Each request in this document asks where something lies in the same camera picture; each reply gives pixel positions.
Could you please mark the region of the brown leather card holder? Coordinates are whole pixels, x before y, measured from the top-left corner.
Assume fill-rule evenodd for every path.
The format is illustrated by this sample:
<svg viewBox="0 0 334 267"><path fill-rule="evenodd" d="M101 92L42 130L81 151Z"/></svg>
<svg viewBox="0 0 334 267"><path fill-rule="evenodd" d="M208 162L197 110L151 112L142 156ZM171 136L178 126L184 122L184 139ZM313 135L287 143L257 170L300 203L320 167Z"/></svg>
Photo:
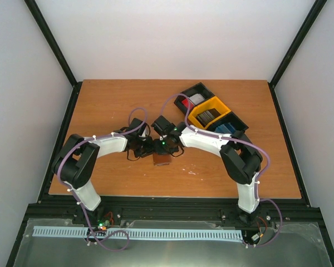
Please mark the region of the brown leather card holder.
<svg viewBox="0 0 334 267"><path fill-rule="evenodd" d="M169 154L157 154L153 153L153 164L154 166L165 166L172 162L171 155Z"/></svg>

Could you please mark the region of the yellow bin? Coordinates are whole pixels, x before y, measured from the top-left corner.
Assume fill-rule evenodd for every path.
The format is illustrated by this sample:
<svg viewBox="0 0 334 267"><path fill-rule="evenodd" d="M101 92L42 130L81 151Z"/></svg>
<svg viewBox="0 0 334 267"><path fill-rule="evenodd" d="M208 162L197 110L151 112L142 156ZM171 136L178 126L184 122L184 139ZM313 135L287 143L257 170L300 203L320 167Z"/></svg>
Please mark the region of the yellow bin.
<svg viewBox="0 0 334 267"><path fill-rule="evenodd" d="M195 106L189 113L188 120L192 125L206 130L212 123L230 112L231 109L214 96Z"/></svg>

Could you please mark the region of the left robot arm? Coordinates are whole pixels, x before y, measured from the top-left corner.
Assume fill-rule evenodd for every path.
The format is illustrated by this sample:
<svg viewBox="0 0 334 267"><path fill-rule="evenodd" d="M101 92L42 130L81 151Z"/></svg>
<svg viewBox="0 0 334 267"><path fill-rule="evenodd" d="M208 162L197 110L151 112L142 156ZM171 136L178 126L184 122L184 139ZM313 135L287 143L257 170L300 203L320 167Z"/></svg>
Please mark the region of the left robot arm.
<svg viewBox="0 0 334 267"><path fill-rule="evenodd" d="M85 217L98 224L105 217L100 207L101 197L91 182L96 160L100 157L133 151L137 159L152 154L150 126L138 118L115 132L100 137L69 136L55 157L51 170L58 181L73 194L78 205L82 205Z"/></svg>

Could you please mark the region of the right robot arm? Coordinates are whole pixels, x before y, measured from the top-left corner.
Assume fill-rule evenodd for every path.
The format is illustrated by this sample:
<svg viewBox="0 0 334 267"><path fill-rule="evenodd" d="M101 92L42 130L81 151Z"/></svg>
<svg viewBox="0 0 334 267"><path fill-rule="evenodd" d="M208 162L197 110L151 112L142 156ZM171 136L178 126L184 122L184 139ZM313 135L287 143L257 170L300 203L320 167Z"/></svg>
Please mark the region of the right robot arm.
<svg viewBox="0 0 334 267"><path fill-rule="evenodd" d="M263 158L243 132L236 131L232 135L202 130L185 122L174 125L164 116L159 116L151 127L160 136L158 147L171 155L185 148L195 148L220 157L228 176L237 184L238 220L250 225L256 219Z"/></svg>

